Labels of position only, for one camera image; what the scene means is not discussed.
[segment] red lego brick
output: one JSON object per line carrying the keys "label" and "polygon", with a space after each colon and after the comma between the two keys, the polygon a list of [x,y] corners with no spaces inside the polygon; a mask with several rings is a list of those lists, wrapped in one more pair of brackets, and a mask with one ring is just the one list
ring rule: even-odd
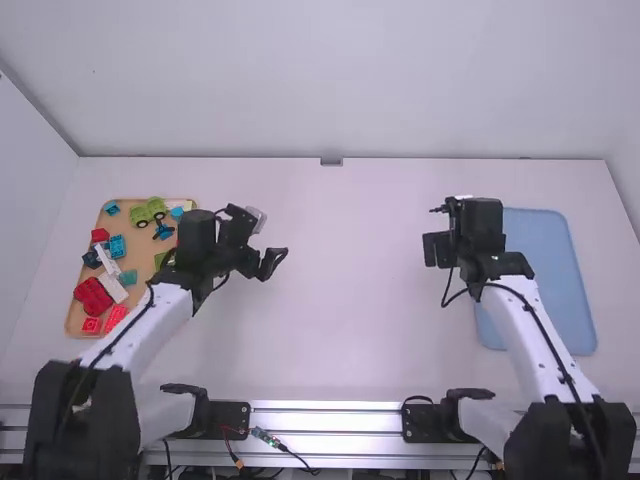
{"label": "red lego brick", "polygon": [[91,243],[108,242],[108,241],[109,241],[109,232],[107,232],[104,228],[96,228],[95,230],[91,230]]}
{"label": "red lego brick", "polygon": [[82,331],[88,335],[98,335],[102,321],[99,318],[87,317],[82,324]]}
{"label": "red lego brick", "polygon": [[96,277],[89,277],[78,285],[73,297],[84,305],[85,313],[91,317],[99,317],[113,305],[113,299]]}
{"label": "red lego brick", "polygon": [[104,326],[104,333],[107,334],[113,330],[127,316],[127,313],[129,313],[129,309],[124,305],[114,305],[107,319],[107,324]]}

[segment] white lego brick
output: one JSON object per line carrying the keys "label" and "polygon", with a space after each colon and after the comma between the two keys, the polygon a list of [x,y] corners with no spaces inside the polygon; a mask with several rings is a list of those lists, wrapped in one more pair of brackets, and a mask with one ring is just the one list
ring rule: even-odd
{"label": "white lego brick", "polygon": [[98,280],[105,288],[107,293],[113,298],[113,301],[116,303],[124,302],[129,294],[124,289],[118,279],[112,275],[109,275],[107,272],[102,272],[98,275]]}
{"label": "white lego brick", "polygon": [[169,210],[172,210],[176,207],[182,207],[182,210],[188,212],[193,209],[193,201],[192,200],[165,200],[164,204],[167,206]]}
{"label": "white lego brick", "polygon": [[115,260],[109,258],[109,255],[107,255],[107,252],[105,252],[104,248],[102,248],[102,245],[96,243],[94,247],[96,249],[96,252],[98,253],[98,258],[102,262],[102,265],[104,265],[104,269],[107,271],[107,274],[115,276],[120,275],[122,273],[122,270],[120,270],[120,267]]}

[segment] white wall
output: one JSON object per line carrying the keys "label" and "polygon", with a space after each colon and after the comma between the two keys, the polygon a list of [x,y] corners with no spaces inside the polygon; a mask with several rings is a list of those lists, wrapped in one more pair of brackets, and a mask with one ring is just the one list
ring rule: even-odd
{"label": "white wall", "polygon": [[1,358],[78,162],[2,72],[0,155]]}
{"label": "white wall", "polygon": [[640,237],[640,110],[616,144],[608,164],[636,236]]}
{"label": "white wall", "polygon": [[597,157],[622,184],[638,18],[636,0],[7,1],[0,58],[85,155]]}

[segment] blue lego brick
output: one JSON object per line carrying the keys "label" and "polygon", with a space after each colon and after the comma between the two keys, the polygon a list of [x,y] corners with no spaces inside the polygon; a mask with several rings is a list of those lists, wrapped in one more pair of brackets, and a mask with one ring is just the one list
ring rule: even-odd
{"label": "blue lego brick", "polygon": [[87,267],[89,267],[92,270],[95,270],[100,265],[102,265],[102,262],[98,258],[98,253],[93,247],[91,247],[91,250],[89,250],[87,253],[85,253],[82,256],[82,261]]}
{"label": "blue lego brick", "polygon": [[162,226],[156,227],[156,233],[158,234],[160,240],[166,240],[171,235],[173,235],[173,230],[168,230],[167,225],[163,223]]}
{"label": "blue lego brick", "polygon": [[127,254],[127,243],[122,235],[114,235],[109,239],[109,250],[111,258],[122,258]]}
{"label": "blue lego brick", "polygon": [[115,200],[111,200],[105,204],[104,211],[110,216],[113,216],[120,211],[120,207],[116,204]]}
{"label": "blue lego brick", "polygon": [[122,272],[120,275],[118,275],[118,280],[120,280],[120,283],[123,287],[135,285],[136,283],[138,283],[138,271],[133,269]]}
{"label": "blue lego brick", "polygon": [[176,207],[171,209],[171,218],[173,218],[176,222],[180,222],[182,215],[184,214],[184,210],[182,207]]}

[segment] green lego car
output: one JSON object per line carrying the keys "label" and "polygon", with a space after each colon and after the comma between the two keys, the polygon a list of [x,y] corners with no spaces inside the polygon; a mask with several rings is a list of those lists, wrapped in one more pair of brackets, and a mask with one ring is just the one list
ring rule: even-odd
{"label": "green lego car", "polygon": [[131,225],[144,228],[154,219],[162,220],[167,215],[167,206],[160,197],[151,197],[147,203],[134,205],[129,209]]}
{"label": "green lego car", "polygon": [[160,197],[151,197],[147,200],[147,208],[153,218],[162,220],[168,212],[167,206],[164,204],[164,200]]}

